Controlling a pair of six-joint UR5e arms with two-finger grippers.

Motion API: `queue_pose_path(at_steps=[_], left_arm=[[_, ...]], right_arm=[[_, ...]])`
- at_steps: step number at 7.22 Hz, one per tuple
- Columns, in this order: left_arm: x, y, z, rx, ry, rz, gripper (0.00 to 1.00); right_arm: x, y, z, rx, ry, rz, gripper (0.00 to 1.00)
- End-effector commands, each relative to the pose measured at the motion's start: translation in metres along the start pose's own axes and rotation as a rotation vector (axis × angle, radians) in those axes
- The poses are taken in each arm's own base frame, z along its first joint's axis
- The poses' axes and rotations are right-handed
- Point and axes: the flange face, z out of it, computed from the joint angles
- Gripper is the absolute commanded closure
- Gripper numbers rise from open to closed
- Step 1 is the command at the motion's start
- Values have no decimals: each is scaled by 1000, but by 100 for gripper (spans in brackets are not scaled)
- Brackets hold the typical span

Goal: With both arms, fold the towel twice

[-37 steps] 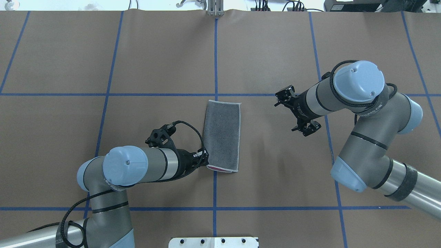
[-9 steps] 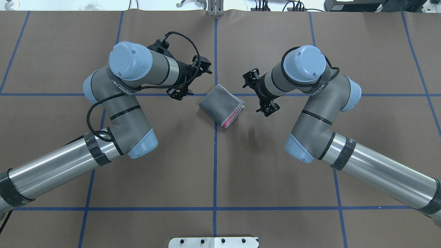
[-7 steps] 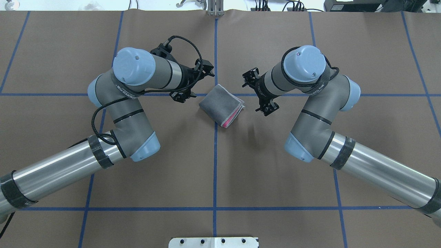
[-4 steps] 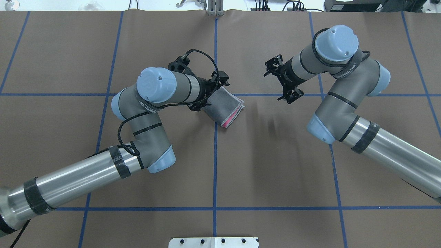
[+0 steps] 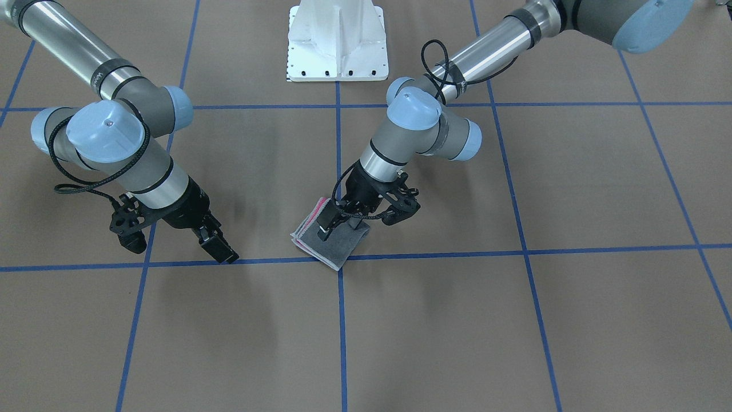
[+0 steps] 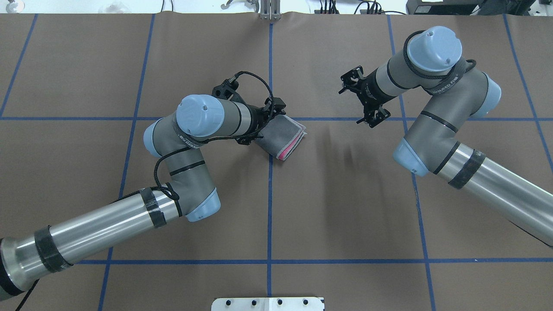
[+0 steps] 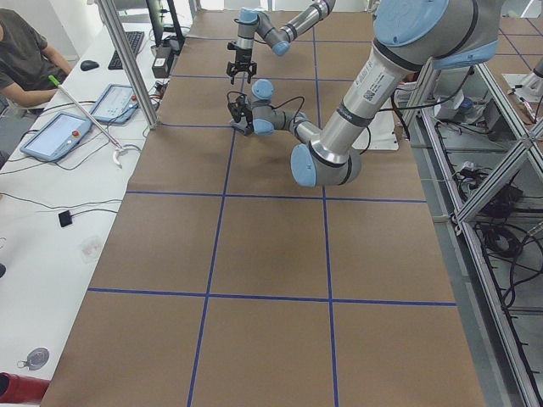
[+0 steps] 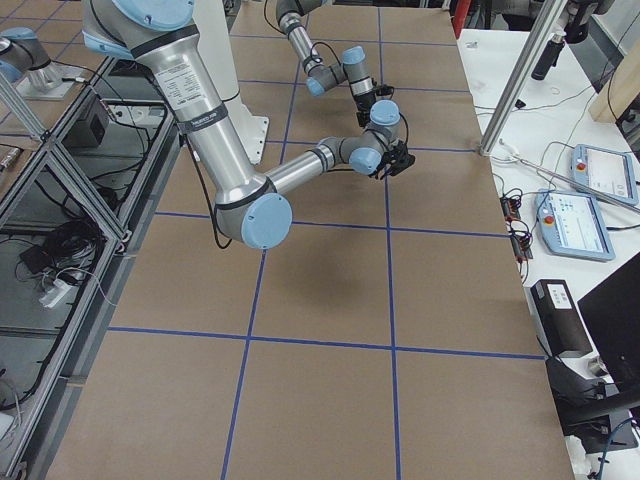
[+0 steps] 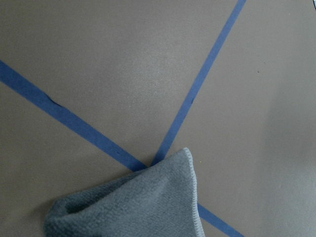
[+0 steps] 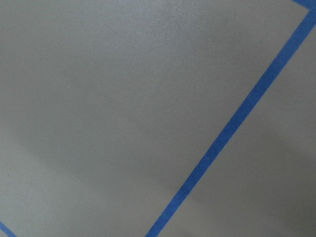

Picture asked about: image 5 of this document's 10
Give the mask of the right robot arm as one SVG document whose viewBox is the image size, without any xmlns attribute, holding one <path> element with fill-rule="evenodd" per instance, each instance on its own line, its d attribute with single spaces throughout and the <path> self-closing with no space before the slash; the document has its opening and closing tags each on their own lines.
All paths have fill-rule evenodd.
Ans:
<svg viewBox="0 0 732 412">
<path fill-rule="evenodd" d="M 165 221 L 190 229 L 218 263 L 238 253 L 225 240 L 210 199 L 156 138 L 193 122 L 193 104 L 175 86 L 156 86 L 56 1 L 3 1 L 2 20 L 49 50 L 99 101 L 81 108 L 51 107 L 31 123 L 31 137 L 70 182 L 60 195 L 91 193 L 118 181 L 110 231 L 133 253 L 147 248 L 144 228 Z"/>
</svg>

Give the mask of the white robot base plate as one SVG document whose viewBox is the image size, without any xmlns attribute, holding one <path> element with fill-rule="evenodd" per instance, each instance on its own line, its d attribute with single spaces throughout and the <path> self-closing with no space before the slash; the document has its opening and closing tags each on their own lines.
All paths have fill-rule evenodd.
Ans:
<svg viewBox="0 0 732 412">
<path fill-rule="evenodd" d="M 288 81 L 388 78 L 384 10 L 373 2 L 301 1 L 290 8 L 288 16 Z"/>
</svg>

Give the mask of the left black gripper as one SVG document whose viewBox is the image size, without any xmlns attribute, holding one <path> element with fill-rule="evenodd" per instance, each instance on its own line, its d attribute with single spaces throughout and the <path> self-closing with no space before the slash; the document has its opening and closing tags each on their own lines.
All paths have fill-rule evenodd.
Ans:
<svg viewBox="0 0 732 412">
<path fill-rule="evenodd" d="M 327 241 L 335 228 L 342 224 L 343 216 L 358 219 L 381 219 L 387 226 L 411 218 L 421 208 L 417 201 L 419 190 L 399 186 L 399 183 L 398 180 L 386 183 L 376 180 L 364 171 L 361 164 L 352 164 L 345 182 L 342 214 L 337 206 L 324 206 L 316 219 L 319 225 L 318 238 L 321 241 Z M 387 199 L 391 205 L 386 211 L 371 216 L 383 198 Z"/>
</svg>

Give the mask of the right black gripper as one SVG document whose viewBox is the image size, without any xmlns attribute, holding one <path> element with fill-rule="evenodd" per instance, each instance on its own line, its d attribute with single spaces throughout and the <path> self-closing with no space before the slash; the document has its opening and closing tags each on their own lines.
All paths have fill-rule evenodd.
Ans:
<svg viewBox="0 0 732 412">
<path fill-rule="evenodd" d="M 225 240 L 220 225 L 213 223 L 210 205 L 207 193 L 189 177 L 183 195 L 162 209 L 162 218 L 173 228 L 198 230 L 199 245 L 217 263 L 234 263 L 240 256 Z"/>
</svg>

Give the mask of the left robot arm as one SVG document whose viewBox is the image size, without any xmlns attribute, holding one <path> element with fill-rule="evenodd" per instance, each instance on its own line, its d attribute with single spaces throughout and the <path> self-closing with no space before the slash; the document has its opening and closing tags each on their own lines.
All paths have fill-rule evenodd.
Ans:
<svg viewBox="0 0 732 412">
<path fill-rule="evenodd" d="M 341 177 L 345 192 L 323 204 L 316 235 L 329 240 L 350 226 L 360 240 L 367 220 L 392 226 L 419 209 L 416 188 L 404 168 L 415 154 L 468 161 L 482 144 L 479 126 L 447 109 L 471 86 L 504 73 L 517 58 L 546 38 L 575 30 L 616 50 L 643 54 L 669 39 L 692 9 L 691 1 L 528 1 L 460 52 L 424 64 L 419 78 L 393 81 L 387 115 L 352 166 Z"/>
</svg>

